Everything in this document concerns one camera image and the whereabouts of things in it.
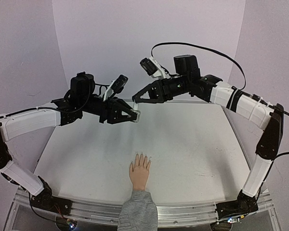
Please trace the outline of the clear nail polish bottle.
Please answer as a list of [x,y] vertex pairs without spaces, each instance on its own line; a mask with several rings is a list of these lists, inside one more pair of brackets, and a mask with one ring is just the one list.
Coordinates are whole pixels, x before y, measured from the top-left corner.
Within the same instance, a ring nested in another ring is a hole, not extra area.
[[133,120],[134,123],[138,123],[140,120],[141,116],[141,111],[140,110],[132,110],[135,113],[135,119]]

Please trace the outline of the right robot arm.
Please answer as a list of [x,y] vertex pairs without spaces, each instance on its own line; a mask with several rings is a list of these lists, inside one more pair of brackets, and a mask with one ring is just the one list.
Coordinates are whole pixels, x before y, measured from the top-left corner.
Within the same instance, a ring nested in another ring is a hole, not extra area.
[[219,77],[201,76],[194,55],[174,57],[178,75],[174,78],[166,78],[166,72],[154,57],[142,59],[140,65],[155,81],[133,95],[134,103],[165,103],[175,96],[188,93],[237,113],[263,131],[256,146],[255,162],[240,192],[244,197],[255,197],[277,157],[283,137],[283,106],[267,103],[262,97],[248,94]]

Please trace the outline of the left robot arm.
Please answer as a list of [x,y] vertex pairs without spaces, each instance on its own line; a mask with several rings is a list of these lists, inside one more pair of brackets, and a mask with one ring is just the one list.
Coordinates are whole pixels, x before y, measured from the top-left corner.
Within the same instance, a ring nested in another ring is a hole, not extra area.
[[55,198],[48,184],[30,170],[22,168],[9,152],[7,142],[13,138],[40,130],[65,126],[82,119],[83,113],[99,116],[99,122],[117,124],[135,122],[139,114],[123,99],[116,97],[122,92],[128,78],[120,75],[105,92],[95,94],[97,83],[92,74],[78,73],[70,81],[70,89],[63,98],[49,104],[0,115],[0,174],[36,196],[37,203],[45,210],[55,206]]

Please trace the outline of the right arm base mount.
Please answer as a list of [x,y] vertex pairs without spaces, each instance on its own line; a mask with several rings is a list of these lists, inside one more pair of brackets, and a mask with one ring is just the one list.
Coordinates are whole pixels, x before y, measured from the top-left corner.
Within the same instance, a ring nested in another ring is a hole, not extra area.
[[241,215],[257,212],[258,205],[255,201],[228,201],[218,203],[216,205],[216,212],[218,221],[228,220],[229,218],[236,218]]

